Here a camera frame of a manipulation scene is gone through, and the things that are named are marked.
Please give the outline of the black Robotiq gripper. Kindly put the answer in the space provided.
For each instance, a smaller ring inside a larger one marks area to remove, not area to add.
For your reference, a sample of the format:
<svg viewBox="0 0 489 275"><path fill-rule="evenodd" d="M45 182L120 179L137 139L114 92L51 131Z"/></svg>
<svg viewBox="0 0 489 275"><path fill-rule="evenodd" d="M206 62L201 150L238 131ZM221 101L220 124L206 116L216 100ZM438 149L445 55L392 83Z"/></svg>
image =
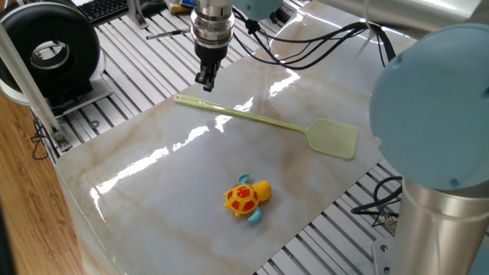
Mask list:
<svg viewBox="0 0 489 275"><path fill-rule="evenodd" d="M200 60L200 71L195 81L204 85L204 90L211 92L215 85L215 78L222 60L228 53L228 45L224 47L209 48L195 43L194 50Z"/></svg>

